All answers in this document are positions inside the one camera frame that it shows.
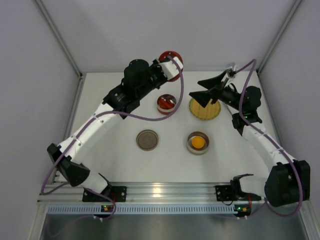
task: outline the white wall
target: white wall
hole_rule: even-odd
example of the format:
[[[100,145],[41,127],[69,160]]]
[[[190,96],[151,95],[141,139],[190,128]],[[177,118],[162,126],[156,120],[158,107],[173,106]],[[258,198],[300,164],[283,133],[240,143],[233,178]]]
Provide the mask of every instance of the white wall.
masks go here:
[[[167,50],[186,70],[260,62],[294,0],[43,0],[82,72]]]
[[[311,166],[311,201],[320,219],[320,1],[306,0],[262,72],[287,151]]]
[[[25,239],[77,77],[31,0],[0,1],[0,238]]]

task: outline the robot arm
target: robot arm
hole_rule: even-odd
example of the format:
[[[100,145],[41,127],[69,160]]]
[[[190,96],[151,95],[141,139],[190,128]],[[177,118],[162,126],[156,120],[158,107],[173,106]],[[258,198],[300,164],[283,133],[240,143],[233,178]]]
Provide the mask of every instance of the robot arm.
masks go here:
[[[199,81],[198,84],[207,90],[190,92],[189,95],[204,108],[208,103],[214,104],[220,100],[238,110],[241,94],[237,92],[232,83],[227,85],[229,78],[225,78],[226,75],[229,78],[234,77],[236,71],[229,68],[217,77]],[[308,200],[310,197],[310,166],[305,160],[295,160],[267,133],[257,113],[257,108],[261,105],[261,96],[258,87],[248,86],[242,103],[242,114],[263,134],[248,125],[239,113],[232,115],[232,124],[261,156],[268,168],[269,175],[268,178],[259,177],[252,173],[235,176],[230,181],[233,194],[240,198],[247,194],[265,197],[274,207],[298,202],[299,188],[293,169],[284,156],[286,154],[298,172],[303,200]]]
[[[180,55],[169,52],[167,56],[171,56],[183,69]],[[176,65],[163,54],[151,65],[142,59],[131,61],[124,70],[121,83],[103,98],[93,115],[68,139],[59,145],[52,143],[47,148],[52,162],[59,161],[57,169],[72,187],[82,186],[109,195],[109,181],[84,166],[85,156],[109,129],[126,118],[121,113],[131,113],[149,92],[177,77],[179,72]]]

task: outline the metal bar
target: metal bar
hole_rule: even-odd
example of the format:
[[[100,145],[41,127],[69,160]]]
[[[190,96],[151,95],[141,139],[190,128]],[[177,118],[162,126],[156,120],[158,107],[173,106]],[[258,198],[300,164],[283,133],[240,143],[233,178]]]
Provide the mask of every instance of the metal bar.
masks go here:
[[[127,186],[127,203],[214,203],[216,202],[216,185],[228,183],[133,183],[112,182],[113,186]],[[45,191],[50,191],[59,184],[48,184]],[[80,202],[83,188],[64,186],[50,195],[40,195],[38,201]]]
[[[274,118],[274,115],[271,111],[271,108],[270,108],[270,104],[269,104],[269,100],[268,100],[268,95],[266,94],[265,92],[265,89],[264,89],[264,83],[261,81],[261,78],[260,78],[260,75],[257,71],[257,76],[258,76],[258,80],[259,80],[259,83],[260,83],[260,86],[261,86],[261,90],[262,90],[262,94],[264,95],[264,100],[265,100],[265,103],[266,103],[266,109],[270,115],[270,118],[271,118],[271,124],[273,126],[273,129],[274,129],[274,133],[275,133],[275,138],[276,138],[276,141],[282,146],[283,145],[283,140],[282,140],[282,137],[281,137],[281,133],[280,133],[280,128],[278,127],[276,121],[275,121],[275,118]]]
[[[320,224],[310,201],[304,201],[300,209],[305,231],[311,240],[320,240]]]
[[[46,204],[37,204],[36,213],[32,221],[32,226],[28,235],[28,240],[37,240],[40,239],[41,232],[45,223],[46,214],[47,214],[47,205]]]
[[[292,22],[294,16],[296,15],[296,13],[298,12],[300,6],[302,5],[302,3],[304,2],[304,0],[295,0],[289,13],[287,14],[283,24],[281,25],[279,31],[277,32],[275,38],[273,39],[270,47],[268,48],[268,51],[266,52],[266,54],[264,55],[264,57],[262,58],[262,62],[260,64],[260,66],[258,67],[258,74],[260,74],[263,69],[265,68],[267,62],[269,61],[272,53],[275,51],[275,49],[278,46],[278,43],[280,42],[281,38],[283,37],[284,33],[286,32],[286,30],[288,29],[290,23]]]
[[[59,43],[62,51],[64,52],[65,56],[69,60],[70,64],[72,65],[73,70],[75,71],[75,73],[78,76],[78,79],[81,79],[82,73],[80,72],[73,56],[71,55],[65,41],[63,40],[61,34],[59,33],[54,21],[52,20],[50,14],[48,12],[48,10],[46,9],[46,6],[42,2],[42,0],[32,0],[32,1],[34,3],[35,7],[39,10],[40,14],[42,15],[43,19],[47,23],[49,29],[51,30],[53,36],[55,37],[55,39]]]
[[[81,97],[81,92],[82,92],[82,89],[84,88],[84,83],[85,83],[86,76],[87,75],[82,76],[81,79],[78,82],[78,86],[77,86],[75,94],[74,94],[74,98],[73,98],[73,103],[72,103],[72,106],[71,106],[70,114],[69,114],[69,117],[68,117],[68,120],[67,120],[67,123],[66,123],[66,126],[65,126],[65,130],[64,130],[64,135],[63,135],[63,139],[64,140],[67,139],[71,134],[72,126],[74,124],[74,120],[75,120],[75,117],[76,117],[76,112],[77,112],[79,101],[80,101],[80,97]]]
[[[175,214],[236,214],[235,205],[210,204],[132,204],[117,203],[116,215],[175,215]],[[50,204],[47,214],[60,215],[109,215],[102,204]]]

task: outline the brown lid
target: brown lid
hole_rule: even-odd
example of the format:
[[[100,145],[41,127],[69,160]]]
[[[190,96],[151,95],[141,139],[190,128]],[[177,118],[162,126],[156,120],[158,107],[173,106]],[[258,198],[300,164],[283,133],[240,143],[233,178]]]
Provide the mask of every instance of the brown lid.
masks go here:
[[[136,136],[136,144],[144,151],[151,151],[158,145],[158,135],[152,130],[143,130]]]

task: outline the orange ball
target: orange ball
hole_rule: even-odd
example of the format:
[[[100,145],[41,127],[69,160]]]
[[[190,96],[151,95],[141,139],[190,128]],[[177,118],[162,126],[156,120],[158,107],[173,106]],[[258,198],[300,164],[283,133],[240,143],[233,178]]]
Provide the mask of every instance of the orange ball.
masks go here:
[[[192,146],[196,149],[202,149],[205,143],[205,140],[201,136],[195,136],[191,142]]]

